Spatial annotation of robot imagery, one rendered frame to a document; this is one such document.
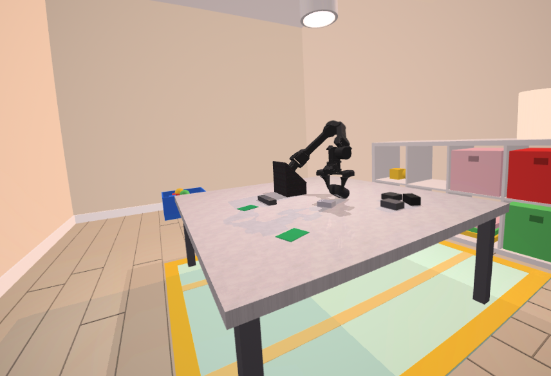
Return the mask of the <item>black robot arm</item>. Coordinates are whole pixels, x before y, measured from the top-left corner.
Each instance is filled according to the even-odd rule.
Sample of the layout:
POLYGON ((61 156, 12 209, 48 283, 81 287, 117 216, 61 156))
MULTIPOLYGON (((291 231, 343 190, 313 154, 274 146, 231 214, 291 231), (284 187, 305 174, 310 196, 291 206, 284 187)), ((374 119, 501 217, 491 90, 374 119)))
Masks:
MULTIPOLYGON (((327 138, 337 135, 334 140, 334 144, 337 147, 328 146, 329 159, 350 159, 352 152, 350 141, 346 137, 346 126, 341 121, 331 120, 324 126, 323 132, 305 149, 301 149, 293 154, 289 159, 291 162, 288 164, 294 171, 299 167, 307 163, 310 159, 310 154, 315 151, 327 138)), ((327 162, 323 168, 324 175, 333 175, 334 172, 339 170, 339 166, 334 161, 333 164, 327 162)))

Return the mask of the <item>flat green rectangular plate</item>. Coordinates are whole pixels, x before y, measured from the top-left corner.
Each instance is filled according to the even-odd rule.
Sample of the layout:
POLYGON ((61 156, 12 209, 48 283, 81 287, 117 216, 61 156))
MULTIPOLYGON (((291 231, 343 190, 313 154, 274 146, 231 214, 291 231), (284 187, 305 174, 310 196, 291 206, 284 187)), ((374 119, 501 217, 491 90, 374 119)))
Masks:
POLYGON ((293 242, 293 241, 307 235, 308 233, 309 232, 307 232, 307 231, 293 228, 291 230, 288 230, 288 231, 276 236, 276 238, 279 238, 279 239, 282 239, 282 240, 285 240, 285 241, 289 241, 289 242, 293 242))

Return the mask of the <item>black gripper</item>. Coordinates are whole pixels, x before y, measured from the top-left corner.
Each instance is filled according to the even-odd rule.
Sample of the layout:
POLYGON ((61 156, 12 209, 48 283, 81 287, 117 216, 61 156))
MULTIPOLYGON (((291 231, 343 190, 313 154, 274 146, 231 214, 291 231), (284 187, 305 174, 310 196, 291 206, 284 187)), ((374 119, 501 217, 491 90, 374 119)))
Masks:
MULTIPOLYGON (((340 159, 329 159, 330 164, 333 164, 334 161, 339 166, 339 170, 337 172, 334 172, 334 174, 342 175, 342 177, 341 177, 341 190, 343 191, 344 186, 346 185, 346 182, 347 182, 348 178, 351 177, 351 176, 355 176, 355 172, 354 172, 354 170, 341 171, 342 170, 341 169, 342 160, 340 160, 340 159)), ((321 178, 324 179, 324 181, 326 183, 326 186, 329 189, 330 175, 324 175, 323 169, 317 170, 316 175, 320 176, 321 178)))

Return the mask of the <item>small green block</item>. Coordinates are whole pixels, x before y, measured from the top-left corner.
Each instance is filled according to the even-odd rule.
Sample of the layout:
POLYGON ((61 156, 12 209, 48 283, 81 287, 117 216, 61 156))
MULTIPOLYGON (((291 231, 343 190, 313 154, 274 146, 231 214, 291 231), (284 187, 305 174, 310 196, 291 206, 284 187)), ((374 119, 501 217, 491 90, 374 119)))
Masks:
POLYGON ((257 207, 258 207, 258 206, 255 206, 255 205, 248 205, 248 206, 245 206, 245 207, 238 208, 238 210, 247 211, 247 210, 251 210, 251 209, 257 208, 257 207))

